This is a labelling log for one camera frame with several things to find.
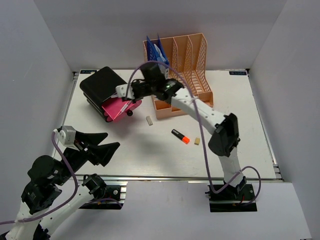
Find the orange clear pen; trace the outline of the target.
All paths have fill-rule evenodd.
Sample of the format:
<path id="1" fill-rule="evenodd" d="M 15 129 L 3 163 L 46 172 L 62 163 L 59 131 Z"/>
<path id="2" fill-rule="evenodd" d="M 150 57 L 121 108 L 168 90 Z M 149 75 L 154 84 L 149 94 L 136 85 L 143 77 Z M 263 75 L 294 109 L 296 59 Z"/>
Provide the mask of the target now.
<path id="1" fill-rule="evenodd" d="M 120 110 L 121 113 L 125 112 L 127 108 L 130 106 L 131 101 L 128 101 Z"/>

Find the white rectangular eraser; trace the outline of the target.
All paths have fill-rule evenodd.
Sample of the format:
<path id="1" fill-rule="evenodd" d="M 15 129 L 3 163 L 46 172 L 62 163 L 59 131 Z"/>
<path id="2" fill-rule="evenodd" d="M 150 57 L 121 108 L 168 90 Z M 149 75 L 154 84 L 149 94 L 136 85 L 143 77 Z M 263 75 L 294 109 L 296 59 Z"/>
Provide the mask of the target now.
<path id="1" fill-rule="evenodd" d="M 147 117 L 146 117 L 146 121 L 147 121 L 147 123 L 148 123 L 149 126 L 152 126 L 152 125 L 153 125 L 153 122 L 152 122 L 152 119 L 151 119 L 150 116 L 147 116 Z"/>

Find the blue plastic folder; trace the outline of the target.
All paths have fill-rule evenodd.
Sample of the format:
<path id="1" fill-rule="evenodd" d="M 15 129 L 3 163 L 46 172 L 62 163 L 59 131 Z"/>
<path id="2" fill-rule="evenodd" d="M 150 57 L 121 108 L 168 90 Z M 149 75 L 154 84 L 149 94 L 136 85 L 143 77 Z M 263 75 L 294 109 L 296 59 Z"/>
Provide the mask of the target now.
<path id="1" fill-rule="evenodd" d="M 166 66 L 162 64 L 158 64 L 161 73 L 164 74 L 167 79 L 169 76 L 169 68 L 170 65 L 169 59 L 165 53 L 164 47 L 160 40 L 159 35 L 157 36 L 157 40 L 150 40 L 148 36 L 146 36 L 146 53 L 148 61 L 157 61 L 166 64 Z"/>

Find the black pink drawer unit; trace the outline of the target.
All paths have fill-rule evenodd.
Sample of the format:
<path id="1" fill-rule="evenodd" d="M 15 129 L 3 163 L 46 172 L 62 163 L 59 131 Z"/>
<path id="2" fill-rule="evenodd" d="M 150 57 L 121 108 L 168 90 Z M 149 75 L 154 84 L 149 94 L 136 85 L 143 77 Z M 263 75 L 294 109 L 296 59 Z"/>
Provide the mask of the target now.
<path id="1" fill-rule="evenodd" d="M 107 122 L 119 121 L 124 116 L 131 117 L 133 111 L 138 108 L 142 101 L 131 102 L 125 112 L 121 108 L 127 103 L 118 98 L 116 87 L 126 82 L 110 67 L 106 66 L 95 71 L 89 77 L 80 82 L 80 89 L 88 103 Z"/>

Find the peach plastic file organizer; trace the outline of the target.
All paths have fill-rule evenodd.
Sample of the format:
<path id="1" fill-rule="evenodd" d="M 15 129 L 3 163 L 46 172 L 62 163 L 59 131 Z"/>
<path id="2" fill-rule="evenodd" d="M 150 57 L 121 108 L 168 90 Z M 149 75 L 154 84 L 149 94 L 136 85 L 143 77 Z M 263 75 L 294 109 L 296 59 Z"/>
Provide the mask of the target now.
<path id="1" fill-rule="evenodd" d="M 206 79 L 207 40 L 203 33 L 160 38 L 169 65 L 188 83 L 192 94 L 212 107 L 214 95 Z M 147 61 L 147 40 L 143 41 Z"/>

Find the orange black highlighter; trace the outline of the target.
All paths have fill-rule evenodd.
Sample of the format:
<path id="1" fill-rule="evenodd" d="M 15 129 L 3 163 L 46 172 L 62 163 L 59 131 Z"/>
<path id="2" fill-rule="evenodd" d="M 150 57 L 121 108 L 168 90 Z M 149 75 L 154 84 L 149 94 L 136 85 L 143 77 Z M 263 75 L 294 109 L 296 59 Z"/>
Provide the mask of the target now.
<path id="1" fill-rule="evenodd" d="M 177 137 L 178 139 L 180 139 L 183 143 L 185 143 L 185 144 L 188 144 L 189 142 L 190 142 L 190 139 L 187 137 L 187 136 L 185 136 L 185 135 L 183 135 L 182 133 L 180 133 L 179 131 L 177 131 L 176 129 L 173 129 L 172 131 L 171 131 L 171 133 L 175 136 L 175 137 Z"/>

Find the small tan eraser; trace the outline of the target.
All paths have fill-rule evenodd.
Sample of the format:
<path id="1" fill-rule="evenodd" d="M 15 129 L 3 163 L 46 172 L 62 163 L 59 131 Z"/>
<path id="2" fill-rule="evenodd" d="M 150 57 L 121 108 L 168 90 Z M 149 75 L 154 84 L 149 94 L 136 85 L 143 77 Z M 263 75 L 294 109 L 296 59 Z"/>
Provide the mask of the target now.
<path id="1" fill-rule="evenodd" d="M 200 141 L 201 141 L 200 138 L 196 137 L 195 140 L 194 140 L 194 144 L 195 145 L 199 145 Z"/>

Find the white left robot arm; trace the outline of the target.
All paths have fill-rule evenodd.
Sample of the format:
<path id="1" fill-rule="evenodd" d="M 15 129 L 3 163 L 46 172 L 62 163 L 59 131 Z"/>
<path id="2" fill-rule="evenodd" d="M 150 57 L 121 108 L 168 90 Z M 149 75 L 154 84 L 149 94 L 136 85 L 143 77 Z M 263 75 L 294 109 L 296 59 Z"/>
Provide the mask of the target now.
<path id="1" fill-rule="evenodd" d="M 0 238 L 48 240 L 80 207 L 118 203 L 119 190 L 113 190 L 96 173 L 85 175 L 82 183 L 78 183 L 75 175 L 86 162 L 103 167 L 110 162 L 120 143 L 101 144 L 107 136 L 106 132 L 78 132 L 70 126 L 54 129 L 51 141 L 61 160 L 42 155 L 33 162 L 16 219 L 10 221 L 11 230 Z"/>

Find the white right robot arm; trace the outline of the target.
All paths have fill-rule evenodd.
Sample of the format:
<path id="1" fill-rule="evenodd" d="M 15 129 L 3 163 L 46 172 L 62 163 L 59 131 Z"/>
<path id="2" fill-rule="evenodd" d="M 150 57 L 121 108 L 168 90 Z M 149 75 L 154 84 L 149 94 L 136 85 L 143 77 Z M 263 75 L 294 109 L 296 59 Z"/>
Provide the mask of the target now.
<path id="1" fill-rule="evenodd" d="M 147 96 L 176 107 L 197 120 L 200 130 L 211 135 L 208 148 L 218 156 L 225 186 L 214 193 L 225 190 L 226 195 L 236 200 L 244 193 L 246 177 L 241 171 L 237 147 L 240 141 L 238 118 L 233 113 L 225 115 L 214 110 L 199 98 L 193 96 L 186 84 L 174 78 L 166 78 L 156 61 L 148 61 L 139 67 L 143 79 L 130 79 L 117 87 L 117 95 L 123 100 L 136 102 Z"/>

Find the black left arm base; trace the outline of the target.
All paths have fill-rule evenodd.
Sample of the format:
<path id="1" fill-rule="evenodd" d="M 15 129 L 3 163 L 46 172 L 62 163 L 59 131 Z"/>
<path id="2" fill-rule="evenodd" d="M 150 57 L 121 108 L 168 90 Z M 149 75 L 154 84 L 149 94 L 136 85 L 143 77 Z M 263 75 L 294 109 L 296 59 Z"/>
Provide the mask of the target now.
<path id="1" fill-rule="evenodd" d="M 93 199 L 82 205 L 80 209 L 120 210 L 122 208 L 120 185 L 108 185 L 96 173 L 85 174 L 81 185 L 88 187 L 89 192 L 93 194 Z"/>

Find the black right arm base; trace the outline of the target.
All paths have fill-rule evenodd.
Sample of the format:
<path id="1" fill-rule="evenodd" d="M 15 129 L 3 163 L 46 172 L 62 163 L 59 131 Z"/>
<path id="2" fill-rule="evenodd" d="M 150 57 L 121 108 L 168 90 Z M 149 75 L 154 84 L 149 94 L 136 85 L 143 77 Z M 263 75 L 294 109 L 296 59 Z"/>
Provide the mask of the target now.
<path id="1" fill-rule="evenodd" d="M 245 213 L 258 211 L 256 201 L 249 204 L 255 197 L 252 184 L 246 183 L 237 194 L 231 190 L 230 186 L 220 193 L 214 193 L 208 185 L 208 191 L 206 191 L 205 194 L 208 196 L 211 213 Z"/>

